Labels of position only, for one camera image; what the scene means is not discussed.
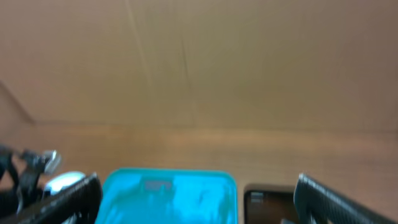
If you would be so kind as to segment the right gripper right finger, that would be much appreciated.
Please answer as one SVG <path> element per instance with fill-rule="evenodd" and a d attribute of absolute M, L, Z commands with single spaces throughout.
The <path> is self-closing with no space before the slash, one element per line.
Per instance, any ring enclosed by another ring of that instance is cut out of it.
<path fill-rule="evenodd" d="M 298 177 L 294 205 L 300 223 L 396 223 L 305 174 Z"/>

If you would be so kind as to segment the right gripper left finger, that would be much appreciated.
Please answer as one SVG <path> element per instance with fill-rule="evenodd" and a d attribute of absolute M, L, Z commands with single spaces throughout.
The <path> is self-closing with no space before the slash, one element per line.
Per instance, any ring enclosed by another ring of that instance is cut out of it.
<path fill-rule="evenodd" d="M 17 214 L 6 216 L 1 223 L 63 223 L 75 214 L 82 214 L 82 223 L 94 223 L 102 198 L 101 182 L 94 173 Z"/>

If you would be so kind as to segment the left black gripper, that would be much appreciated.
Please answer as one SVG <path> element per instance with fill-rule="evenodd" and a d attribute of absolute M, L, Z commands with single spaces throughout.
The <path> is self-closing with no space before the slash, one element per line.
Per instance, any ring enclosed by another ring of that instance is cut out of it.
<path fill-rule="evenodd" d="M 26 163 L 21 174 L 12 161 L 18 157 Z M 17 214 L 24 208 L 43 199 L 44 188 L 38 185 L 41 175 L 55 173 L 62 161 L 56 151 L 38 153 L 28 149 L 19 152 L 11 147 L 1 146 L 1 176 L 8 173 L 12 179 L 12 187 L 1 190 L 1 217 Z"/>

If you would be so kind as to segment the light blue plate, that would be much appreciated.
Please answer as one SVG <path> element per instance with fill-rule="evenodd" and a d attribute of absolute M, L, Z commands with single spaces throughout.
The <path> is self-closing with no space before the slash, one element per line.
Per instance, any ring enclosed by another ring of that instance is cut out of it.
<path fill-rule="evenodd" d="M 85 177 L 85 174 L 79 171 L 62 173 L 49 180 L 43 189 L 44 196 L 55 195 L 59 191 L 68 188 Z"/>

